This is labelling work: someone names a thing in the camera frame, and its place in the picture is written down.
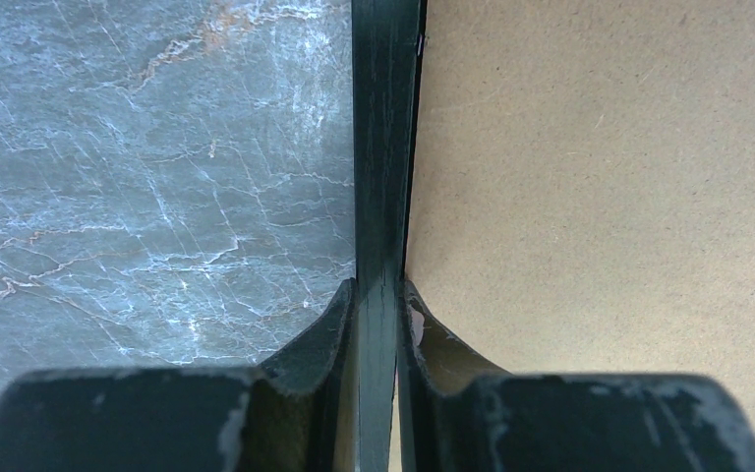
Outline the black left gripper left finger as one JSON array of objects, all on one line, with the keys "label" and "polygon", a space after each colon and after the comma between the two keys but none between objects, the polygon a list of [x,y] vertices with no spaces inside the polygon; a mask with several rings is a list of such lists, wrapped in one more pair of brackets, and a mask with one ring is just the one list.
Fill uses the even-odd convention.
[{"label": "black left gripper left finger", "polygon": [[0,395],[0,471],[349,471],[356,283],[253,366],[54,369]]}]

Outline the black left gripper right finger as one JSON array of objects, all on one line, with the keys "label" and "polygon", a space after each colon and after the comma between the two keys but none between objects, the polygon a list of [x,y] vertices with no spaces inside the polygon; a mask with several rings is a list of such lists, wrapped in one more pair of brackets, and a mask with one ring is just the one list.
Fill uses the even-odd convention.
[{"label": "black left gripper right finger", "polygon": [[755,434],[710,378],[515,375],[438,321],[412,283],[398,334],[406,471],[755,471]]}]

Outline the brown cardboard backing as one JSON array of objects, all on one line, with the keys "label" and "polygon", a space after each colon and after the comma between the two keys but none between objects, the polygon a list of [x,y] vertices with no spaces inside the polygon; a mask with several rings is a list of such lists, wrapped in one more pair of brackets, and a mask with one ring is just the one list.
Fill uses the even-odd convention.
[{"label": "brown cardboard backing", "polygon": [[755,1],[432,1],[406,270],[510,371],[714,377],[755,431]]}]

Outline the black picture frame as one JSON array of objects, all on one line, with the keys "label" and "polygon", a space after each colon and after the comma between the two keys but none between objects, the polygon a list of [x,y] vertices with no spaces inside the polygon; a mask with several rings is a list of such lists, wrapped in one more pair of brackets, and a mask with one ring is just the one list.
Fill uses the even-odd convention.
[{"label": "black picture frame", "polygon": [[363,471],[385,471],[389,461],[426,6],[424,1],[351,4],[356,456]]}]

